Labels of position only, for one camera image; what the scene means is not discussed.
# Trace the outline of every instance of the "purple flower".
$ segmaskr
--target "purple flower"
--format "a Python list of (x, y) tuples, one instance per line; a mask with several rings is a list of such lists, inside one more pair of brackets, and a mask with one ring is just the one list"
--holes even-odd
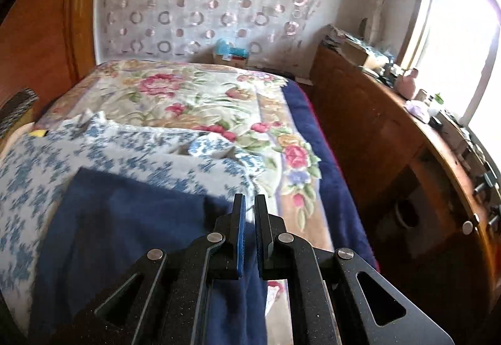
[(310, 175), (306, 171), (291, 171), (287, 177), (292, 185), (306, 184), (311, 181)]

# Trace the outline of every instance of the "wooden headboard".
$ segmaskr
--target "wooden headboard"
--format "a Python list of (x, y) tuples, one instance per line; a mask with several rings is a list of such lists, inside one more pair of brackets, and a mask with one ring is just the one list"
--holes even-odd
[(0, 106), (31, 88), (36, 118), (94, 65), (93, 0), (16, 0), (0, 25)]

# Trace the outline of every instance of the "purple cloth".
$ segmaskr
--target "purple cloth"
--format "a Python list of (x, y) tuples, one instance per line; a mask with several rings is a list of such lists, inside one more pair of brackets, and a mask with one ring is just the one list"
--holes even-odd
[(377, 269), (376, 259), (358, 216), (357, 208), (336, 159), (320, 129), (310, 101), (293, 81), (289, 81), (288, 85), (282, 88), (282, 91), (296, 128), (322, 160), (319, 162), (322, 173), (320, 197), (334, 247), (353, 249), (367, 263)]

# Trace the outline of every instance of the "metal screw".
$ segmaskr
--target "metal screw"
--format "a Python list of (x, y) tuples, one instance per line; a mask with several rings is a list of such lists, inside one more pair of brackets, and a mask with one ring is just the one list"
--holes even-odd
[(222, 235), (219, 232), (212, 232), (207, 235), (207, 240), (212, 243), (221, 242)]
[(353, 259), (353, 250), (343, 247), (338, 250), (338, 256), (345, 260)]
[(160, 249), (151, 249), (146, 256), (150, 260), (159, 260), (162, 258), (163, 252)]
[(287, 233), (287, 232), (281, 233), (279, 235), (279, 240), (282, 243), (290, 243), (294, 240), (294, 235), (291, 235), (290, 233)]

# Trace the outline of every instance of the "triangular cutout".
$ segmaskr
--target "triangular cutout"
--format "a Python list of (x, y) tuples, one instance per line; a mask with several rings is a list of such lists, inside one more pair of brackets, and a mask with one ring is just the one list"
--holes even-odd
[(96, 317), (116, 327), (123, 327), (143, 279), (143, 274), (135, 273), (132, 275), (130, 279), (96, 309)]
[(405, 308), (366, 272), (358, 273), (357, 279), (376, 324), (382, 327), (405, 316)]

